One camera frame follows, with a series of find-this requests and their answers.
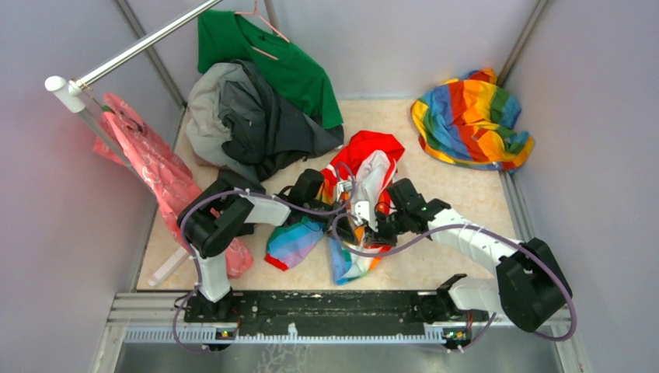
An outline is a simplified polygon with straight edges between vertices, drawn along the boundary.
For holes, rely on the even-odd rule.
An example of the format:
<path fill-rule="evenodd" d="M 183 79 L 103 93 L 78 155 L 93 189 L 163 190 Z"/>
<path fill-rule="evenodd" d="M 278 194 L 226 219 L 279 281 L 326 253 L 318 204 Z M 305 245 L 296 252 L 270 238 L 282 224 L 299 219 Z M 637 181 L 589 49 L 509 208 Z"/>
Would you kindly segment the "red white cartoon jacket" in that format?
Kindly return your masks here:
<path fill-rule="evenodd" d="M 274 229 L 267 241 L 265 261 L 279 270 L 299 265 L 321 242 L 329 245 L 331 277 L 335 285 L 348 284 L 367 275 L 391 247 L 369 234 L 377 232 L 376 214 L 388 214 L 392 200 L 386 187 L 392 183 L 405 152 L 392 134 L 359 131 L 328 165 L 321 169 L 323 184 L 315 200 L 334 210 L 347 206 L 348 215 L 304 215 Z"/>

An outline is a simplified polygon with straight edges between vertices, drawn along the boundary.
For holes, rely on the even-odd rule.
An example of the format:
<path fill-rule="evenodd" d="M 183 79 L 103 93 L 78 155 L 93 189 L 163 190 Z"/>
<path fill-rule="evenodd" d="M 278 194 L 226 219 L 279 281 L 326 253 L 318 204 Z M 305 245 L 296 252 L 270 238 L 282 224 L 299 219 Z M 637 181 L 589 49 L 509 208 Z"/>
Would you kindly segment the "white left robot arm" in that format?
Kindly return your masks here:
<path fill-rule="evenodd" d="M 325 228 L 332 218 L 350 210 L 356 187 L 354 176 L 338 179 L 338 195 L 331 203 L 320 199 L 327 186 L 329 182 L 323 174 L 314 169 L 305 170 L 294 185 L 276 194 L 218 179 L 181 212 L 177 226 L 195 262 L 195 290 L 204 299 L 205 315 L 221 322 L 232 314 L 226 253 L 237 237 L 248 233 L 249 227 L 278 227 L 292 219 L 308 218 Z"/>

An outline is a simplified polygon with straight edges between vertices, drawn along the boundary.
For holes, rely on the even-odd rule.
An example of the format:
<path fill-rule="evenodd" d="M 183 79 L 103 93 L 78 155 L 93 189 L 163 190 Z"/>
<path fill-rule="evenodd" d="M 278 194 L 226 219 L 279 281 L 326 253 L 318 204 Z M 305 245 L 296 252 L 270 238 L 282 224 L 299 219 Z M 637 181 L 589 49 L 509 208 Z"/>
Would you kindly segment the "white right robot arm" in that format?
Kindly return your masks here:
<path fill-rule="evenodd" d="M 490 279 L 455 275 L 438 298 L 442 317 L 457 320 L 467 310 L 503 313 L 519 329 L 537 333 L 566 308 L 571 324 L 565 337 L 574 334 L 573 292 L 545 241 L 523 242 L 477 225 L 443 200 L 425 200 L 408 179 L 394 182 L 385 192 L 392 210 L 373 206 L 365 217 L 371 239 L 401 251 L 398 237 L 412 232 L 417 239 L 457 249 L 492 275 Z"/>

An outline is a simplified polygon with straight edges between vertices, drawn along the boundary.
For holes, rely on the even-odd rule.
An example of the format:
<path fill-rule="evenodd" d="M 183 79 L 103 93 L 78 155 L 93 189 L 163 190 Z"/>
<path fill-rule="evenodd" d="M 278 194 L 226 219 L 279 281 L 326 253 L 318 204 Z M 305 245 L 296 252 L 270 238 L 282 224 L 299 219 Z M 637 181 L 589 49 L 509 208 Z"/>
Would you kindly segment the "dark grey jacket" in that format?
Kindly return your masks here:
<path fill-rule="evenodd" d="M 186 136 L 202 163 L 259 185 L 289 165 L 343 145 L 343 127 L 325 129 L 266 81 L 251 61 L 213 64 L 188 97 Z"/>

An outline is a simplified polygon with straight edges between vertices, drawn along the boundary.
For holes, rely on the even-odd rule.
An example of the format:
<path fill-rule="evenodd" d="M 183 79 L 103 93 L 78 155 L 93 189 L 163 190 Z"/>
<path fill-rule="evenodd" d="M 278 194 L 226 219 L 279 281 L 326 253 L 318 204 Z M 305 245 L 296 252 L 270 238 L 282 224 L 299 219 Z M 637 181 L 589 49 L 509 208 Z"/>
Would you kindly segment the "rainbow striped garment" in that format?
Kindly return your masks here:
<path fill-rule="evenodd" d="M 454 166 L 509 173 L 535 147 L 527 131 L 514 129 L 520 114 L 519 102 L 497 84 L 491 68 L 442 82 L 410 107 L 426 154 Z"/>

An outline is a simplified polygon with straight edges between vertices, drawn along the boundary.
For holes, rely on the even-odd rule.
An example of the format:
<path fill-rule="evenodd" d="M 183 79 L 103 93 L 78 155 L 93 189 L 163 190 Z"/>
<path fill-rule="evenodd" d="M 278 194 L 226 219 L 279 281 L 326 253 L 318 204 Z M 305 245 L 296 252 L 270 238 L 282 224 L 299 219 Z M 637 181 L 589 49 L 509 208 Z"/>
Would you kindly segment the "green t-shirt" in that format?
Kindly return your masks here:
<path fill-rule="evenodd" d="M 325 129 L 343 124 L 329 76 L 315 60 L 293 43 L 266 32 L 244 16 L 208 10 L 197 18 L 197 70 L 213 64 L 251 61 L 268 84 Z"/>

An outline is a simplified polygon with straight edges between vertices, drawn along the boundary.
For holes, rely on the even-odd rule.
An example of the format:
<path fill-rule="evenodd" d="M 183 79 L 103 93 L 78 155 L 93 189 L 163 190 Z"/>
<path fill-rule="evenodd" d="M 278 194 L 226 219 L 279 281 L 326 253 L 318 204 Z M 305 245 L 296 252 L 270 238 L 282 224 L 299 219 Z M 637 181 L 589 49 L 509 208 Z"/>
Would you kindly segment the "pink clothes hanger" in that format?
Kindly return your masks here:
<path fill-rule="evenodd" d="M 268 1 L 263 1 L 267 9 Z M 251 61 L 265 58 L 283 62 L 290 51 L 291 41 L 277 28 L 277 20 L 270 20 L 269 13 L 263 14 L 261 1 L 253 1 L 251 9 L 233 12 L 239 29 L 240 40 L 245 45 L 246 56 Z"/>

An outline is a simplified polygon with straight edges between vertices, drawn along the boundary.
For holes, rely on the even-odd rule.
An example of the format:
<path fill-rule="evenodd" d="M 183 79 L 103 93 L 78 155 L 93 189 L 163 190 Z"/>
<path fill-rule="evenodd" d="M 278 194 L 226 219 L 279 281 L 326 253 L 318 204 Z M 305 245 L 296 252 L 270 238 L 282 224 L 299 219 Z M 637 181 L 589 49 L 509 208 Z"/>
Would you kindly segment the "pink patterned garment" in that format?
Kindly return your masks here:
<path fill-rule="evenodd" d="M 160 215 L 173 238 L 185 246 L 177 220 L 201 195 L 191 170 L 131 106 L 113 93 L 103 96 L 100 125 L 155 195 Z"/>

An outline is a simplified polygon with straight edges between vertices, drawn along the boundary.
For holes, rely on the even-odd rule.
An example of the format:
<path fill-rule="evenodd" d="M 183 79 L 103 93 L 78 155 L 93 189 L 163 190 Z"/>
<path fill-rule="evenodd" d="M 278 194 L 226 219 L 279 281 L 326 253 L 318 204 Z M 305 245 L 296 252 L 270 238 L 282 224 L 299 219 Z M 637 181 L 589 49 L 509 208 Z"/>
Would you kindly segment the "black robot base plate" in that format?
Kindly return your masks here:
<path fill-rule="evenodd" d="M 234 323 L 241 336 L 415 336 L 436 322 L 490 317 L 459 311 L 436 291 L 231 291 L 217 303 L 194 295 L 183 310 L 188 323 Z"/>

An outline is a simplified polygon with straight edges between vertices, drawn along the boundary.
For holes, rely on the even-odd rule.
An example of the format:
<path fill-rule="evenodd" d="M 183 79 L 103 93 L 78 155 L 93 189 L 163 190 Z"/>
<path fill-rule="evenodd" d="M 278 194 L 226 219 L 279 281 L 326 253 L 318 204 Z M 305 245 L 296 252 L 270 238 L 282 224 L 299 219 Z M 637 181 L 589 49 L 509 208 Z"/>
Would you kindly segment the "aluminium frame rail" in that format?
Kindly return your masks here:
<path fill-rule="evenodd" d="M 209 354 L 240 344 L 437 344 L 464 353 L 496 322 L 541 334 L 545 324 L 576 332 L 573 293 L 549 248 L 540 239 L 522 242 L 472 223 L 450 204 L 425 200 L 408 179 L 386 188 L 392 211 L 380 212 L 356 198 L 354 177 L 339 178 L 336 203 L 315 195 L 322 177 L 308 169 L 277 195 L 234 188 L 219 180 L 179 217 L 197 283 L 187 293 L 124 293 L 115 296 L 95 371 L 116 370 L 127 343 L 175 344 Z M 282 226 L 309 218 L 342 249 L 360 257 L 356 228 L 370 243 L 403 251 L 400 235 L 457 249 L 491 272 L 479 279 L 450 277 L 429 291 L 235 290 L 228 280 L 229 243 L 258 224 Z"/>

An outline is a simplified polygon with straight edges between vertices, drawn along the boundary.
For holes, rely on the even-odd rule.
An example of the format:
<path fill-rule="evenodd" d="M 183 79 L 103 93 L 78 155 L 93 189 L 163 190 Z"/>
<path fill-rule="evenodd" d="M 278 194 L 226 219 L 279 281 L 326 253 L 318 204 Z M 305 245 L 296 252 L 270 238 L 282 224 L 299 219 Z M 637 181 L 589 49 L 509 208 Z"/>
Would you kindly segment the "silver clothes rail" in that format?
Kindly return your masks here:
<path fill-rule="evenodd" d="M 141 25 L 138 22 L 137 16 L 130 8 L 129 3 L 126 1 L 116 1 L 115 4 L 117 5 L 120 14 L 124 17 L 124 20 L 131 30 L 138 36 L 137 40 L 119 54 L 111 57 L 108 61 L 103 62 L 92 71 L 82 75 L 82 77 L 67 79 L 61 76 L 52 75 L 45 79 L 44 87 L 48 92 L 52 93 L 60 103 L 68 109 L 68 111 L 82 118 L 93 133 L 103 141 L 104 145 L 108 146 L 113 154 L 118 157 L 121 164 L 129 169 L 134 175 L 137 175 L 138 173 L 134 170 L 134 167 L 123 153 L 123 149 L 118 142 L 112 139 L 102 128 L 100 122 L 96 119 L 95 115 L 87 107 L 85 101 L 80 96 L 83 94 L 89 94 L 89 92 L 92 91 L 92 85 L 98 82 L 101 78 L 106 77 L 119 67 L 138 57 L 140 54 L 147 53 L 149 61 L 159 74 L 163 85 L 168 89 L 174 102 L 179 106 L 183 106 L 183 97 L 181 96 L 176 83 L 167 72 L 162 60 L 157 57 L 157 53 L 153 47 L 159 41 L 192 22 L 200 14 L 213 8 L 218 3 L 218 1 L 204 1 L 199 5 L 195 5 L 186 10 L 165 25 L 160 26 L 157 30 L 145 33 L 144 29 L 141 28 Z"/>

